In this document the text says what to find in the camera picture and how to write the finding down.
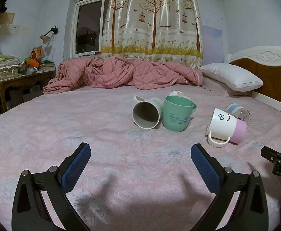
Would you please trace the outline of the white and pink mug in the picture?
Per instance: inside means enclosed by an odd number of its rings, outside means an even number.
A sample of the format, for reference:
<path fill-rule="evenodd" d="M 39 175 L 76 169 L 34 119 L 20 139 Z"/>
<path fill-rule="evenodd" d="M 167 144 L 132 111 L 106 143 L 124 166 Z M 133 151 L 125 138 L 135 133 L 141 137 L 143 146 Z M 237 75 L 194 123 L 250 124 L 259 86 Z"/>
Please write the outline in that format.
<path fill-rule="evenodd" d="M 246 134 L 247 124 L 231 114 L 214 108 L 212 118 L 205 135 L 207 142 L 216 148 L 222 148 L 228 143 L 240 144 Z"/>

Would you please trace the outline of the clear glass blue band cup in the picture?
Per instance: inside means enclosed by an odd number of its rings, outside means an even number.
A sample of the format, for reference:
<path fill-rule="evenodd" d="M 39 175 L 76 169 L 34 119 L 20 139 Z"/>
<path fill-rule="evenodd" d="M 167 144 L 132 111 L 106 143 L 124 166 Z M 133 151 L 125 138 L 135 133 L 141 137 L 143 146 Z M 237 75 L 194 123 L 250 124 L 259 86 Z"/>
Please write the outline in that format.
<path fill-rule="evenodd" d="M 244 107 L 236 103 L 232 103 L 226 107 L 226 112 L 236 117 L 237 119 L 244 121 L 247 124 L 247 127 L 250 125 L 251 115 L 250 112 Z"/>

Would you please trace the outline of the small pink white cup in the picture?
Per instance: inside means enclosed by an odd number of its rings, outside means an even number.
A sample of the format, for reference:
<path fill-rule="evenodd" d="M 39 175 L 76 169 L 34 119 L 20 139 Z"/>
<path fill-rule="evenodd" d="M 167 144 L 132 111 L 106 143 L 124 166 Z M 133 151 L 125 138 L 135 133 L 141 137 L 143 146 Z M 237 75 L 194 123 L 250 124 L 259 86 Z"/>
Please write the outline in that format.
<path fill-rule="evenodd" d="M 169 94 L 169 96 L 179 96 L 179 97 L 186 98 L 191 101 L 191 99 L 188 96 L 186 96 L 184 93 L 182 93 L 181 91 L 172 91 Z"/>

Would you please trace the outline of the white and brown headboard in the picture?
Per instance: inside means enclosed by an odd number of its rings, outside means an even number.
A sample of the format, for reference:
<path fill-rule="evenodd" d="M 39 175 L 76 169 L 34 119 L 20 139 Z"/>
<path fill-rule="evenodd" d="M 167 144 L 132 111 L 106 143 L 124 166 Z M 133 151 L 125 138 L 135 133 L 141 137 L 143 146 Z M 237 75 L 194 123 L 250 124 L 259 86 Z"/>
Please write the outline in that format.
<path fill-rule="evenodd" d="M 252 91 L 252 97 L 281 112 L 281 46 L 256 46 L 224 57 L 225 63 L 247 69 L 264 85 Z"/>

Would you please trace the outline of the pink pillow under white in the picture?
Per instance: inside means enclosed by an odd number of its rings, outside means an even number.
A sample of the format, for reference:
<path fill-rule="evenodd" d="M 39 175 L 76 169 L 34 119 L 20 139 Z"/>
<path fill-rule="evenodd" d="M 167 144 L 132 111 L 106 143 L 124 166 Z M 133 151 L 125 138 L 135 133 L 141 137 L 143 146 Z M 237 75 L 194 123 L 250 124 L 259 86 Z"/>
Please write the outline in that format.
<path fill-rule="evenodd" d="M 232 90 L 230 87 L 228 87 L 226 84 L 219 82 L 217 80 L 214 80 L 210 77 L 204 76 L 203 77 L 203 82 L 202 82 L 202 87 L 204 89 L 210 90 L 219 96 L 250 96 L 251 91 L 248 92 L 242 92 L 242 91 L 235 91 Z"/>

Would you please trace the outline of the green plastic mug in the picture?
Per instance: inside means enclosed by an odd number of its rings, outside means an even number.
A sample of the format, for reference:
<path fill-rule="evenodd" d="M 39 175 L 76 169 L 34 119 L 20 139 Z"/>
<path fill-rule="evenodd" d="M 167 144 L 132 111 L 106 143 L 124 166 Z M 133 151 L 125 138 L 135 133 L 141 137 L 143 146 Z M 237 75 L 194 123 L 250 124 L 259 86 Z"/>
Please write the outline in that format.
<path fill-rule="evenodd" d="M 190 99 L 169 95 L 164 100 L 162 123 L 168 130 L 181 132 L 187 128 L 195 111 L 196 104 Z"/>

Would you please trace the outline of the pink floral bed sheet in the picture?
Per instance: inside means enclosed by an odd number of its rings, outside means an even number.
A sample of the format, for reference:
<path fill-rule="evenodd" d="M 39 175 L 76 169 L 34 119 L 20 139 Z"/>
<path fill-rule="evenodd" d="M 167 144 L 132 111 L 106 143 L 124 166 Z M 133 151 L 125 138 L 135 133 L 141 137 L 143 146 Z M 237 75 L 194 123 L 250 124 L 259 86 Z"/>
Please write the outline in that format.
<path fill-rule="evenodd" d="M 197 105 L 186 130 L 134 124 L 135 95 L 164 99 L 172 91 Z M 207 125 L 214 109 L 231 103 L 245 107 L 251 123 L 241 144 L 214 148 Z M 190 230 L 214 198 L 192 163 L 195 143 L 237 173 L 259 171 L 269 229 L 279 223 L 281 178 L 260 151 L 281 149 L 281 112 L 248 96 L 223 97 L 194 85 L 148 91 L 122 86 L 45 94 L 0 115 L 0 222 L 6 229 L 21 172 L 60 165 L 82 142 L 92 155 L 68 199 L 92 230 Z"/>

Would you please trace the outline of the dark wooden desk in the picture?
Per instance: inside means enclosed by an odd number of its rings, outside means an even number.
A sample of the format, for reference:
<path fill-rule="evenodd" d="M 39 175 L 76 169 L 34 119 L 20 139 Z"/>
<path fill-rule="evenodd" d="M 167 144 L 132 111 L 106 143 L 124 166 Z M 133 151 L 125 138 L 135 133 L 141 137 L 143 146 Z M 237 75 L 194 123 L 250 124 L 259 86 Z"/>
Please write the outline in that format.
<path fill-rule="evenodd" d="M 50 81 L 55 77 L 55 71 L 47 71 L 38 74 L 30 74 L 20 76 L 11 80 L 0 82 L 0 113 L 7 112 L 6 90 L 9 88 L 32 87 L 39 85 L 40 87 L 45 81 Z"/>

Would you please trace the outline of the grey ceramic mug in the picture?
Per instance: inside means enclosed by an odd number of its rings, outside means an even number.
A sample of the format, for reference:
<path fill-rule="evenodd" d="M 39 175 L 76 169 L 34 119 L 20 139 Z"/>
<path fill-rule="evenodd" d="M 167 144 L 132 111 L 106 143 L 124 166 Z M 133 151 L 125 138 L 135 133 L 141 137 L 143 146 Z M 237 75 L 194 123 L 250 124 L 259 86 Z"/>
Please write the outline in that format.
<path fill-rule="evenodd" d="M 144 99 L 135 95 L 132 110 L 134 123 L 143 129 L 154 129 L 159 123 L 163 112 L 163 101 L 159 98 Z"/>

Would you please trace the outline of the pink plaid blanket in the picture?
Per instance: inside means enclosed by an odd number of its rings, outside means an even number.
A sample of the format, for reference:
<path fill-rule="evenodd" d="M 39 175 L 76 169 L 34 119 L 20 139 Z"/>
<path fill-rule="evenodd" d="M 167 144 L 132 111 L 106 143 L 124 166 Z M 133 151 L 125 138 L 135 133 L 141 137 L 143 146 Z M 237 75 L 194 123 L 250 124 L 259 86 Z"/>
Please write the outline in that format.
<path fill-rule="evenodd" d="M 174 62 L 154 62 L 112 56 L 106 59 L 69 59 L 59 64 L 57 76 L 43 88 L 44 94 L 58 94 L 89 85 L 112 89 L 121 85 L 139 90 L 170 87 L 174 84 L 203 83 L 202 72 Z"/>

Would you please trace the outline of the stack of papers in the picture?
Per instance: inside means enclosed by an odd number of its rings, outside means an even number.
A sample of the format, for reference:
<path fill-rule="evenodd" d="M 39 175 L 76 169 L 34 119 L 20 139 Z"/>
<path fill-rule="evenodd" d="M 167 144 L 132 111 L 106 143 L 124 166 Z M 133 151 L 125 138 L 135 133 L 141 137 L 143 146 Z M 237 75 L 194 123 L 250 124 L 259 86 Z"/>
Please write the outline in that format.
<path fill-rule="evenodd" d="M 19 59 L 14 56 L 0 56 L 0 82 L 17 78 Z"/>

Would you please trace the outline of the orange toy on desk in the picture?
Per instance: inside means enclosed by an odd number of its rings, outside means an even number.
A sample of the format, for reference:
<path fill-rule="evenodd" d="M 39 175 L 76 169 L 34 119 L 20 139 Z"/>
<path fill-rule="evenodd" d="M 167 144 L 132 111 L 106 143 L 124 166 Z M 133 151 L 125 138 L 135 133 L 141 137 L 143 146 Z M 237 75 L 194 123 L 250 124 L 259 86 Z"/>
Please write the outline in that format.
<path fill-rule="evenodd" d="M 34 60 L 34 59 L 29 59 L 27 60 L 27 64 L 30 65 L 31 67 L 35 67 L 35 68 L 38 68 L 39 67 L 39 63 Z"/>

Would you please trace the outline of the tree print curtain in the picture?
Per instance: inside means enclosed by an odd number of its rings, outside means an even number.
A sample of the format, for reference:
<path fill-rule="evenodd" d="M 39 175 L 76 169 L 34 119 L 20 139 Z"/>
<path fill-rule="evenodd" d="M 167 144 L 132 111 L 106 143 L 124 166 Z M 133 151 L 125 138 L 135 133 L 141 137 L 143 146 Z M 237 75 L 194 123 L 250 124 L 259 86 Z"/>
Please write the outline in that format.
<path fill-rule="evenodd" d="M 101 56 L 113 55 L 198 69 L 203 34 L 197 0 L 109 0 Z"/>

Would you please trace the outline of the white framed window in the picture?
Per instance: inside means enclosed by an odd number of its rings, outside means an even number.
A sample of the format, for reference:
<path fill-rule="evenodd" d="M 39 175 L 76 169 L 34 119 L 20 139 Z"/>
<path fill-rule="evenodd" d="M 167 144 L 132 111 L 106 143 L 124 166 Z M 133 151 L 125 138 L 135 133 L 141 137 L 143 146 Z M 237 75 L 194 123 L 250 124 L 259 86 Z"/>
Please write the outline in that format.
<path fill-rule="evenodd" d="M 77 0 L 72 18 L 71 56 L 98 55 L 110 0 Z"/>

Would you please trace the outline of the pink wall lamp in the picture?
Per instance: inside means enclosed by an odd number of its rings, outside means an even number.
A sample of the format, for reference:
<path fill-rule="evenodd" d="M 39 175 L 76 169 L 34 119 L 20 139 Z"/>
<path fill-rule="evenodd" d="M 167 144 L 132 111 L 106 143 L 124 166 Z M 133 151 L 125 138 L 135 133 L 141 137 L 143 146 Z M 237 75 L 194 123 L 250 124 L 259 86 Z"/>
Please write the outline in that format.
<path fill-rule="evenodd" d="M 50 40 L 49 34 L 58 34 L 58 28 L 57 27 L 52 27 L 46 34 L 40 35 L 40 39 L 42 40 L 43 44 L 47 44 Z"/>

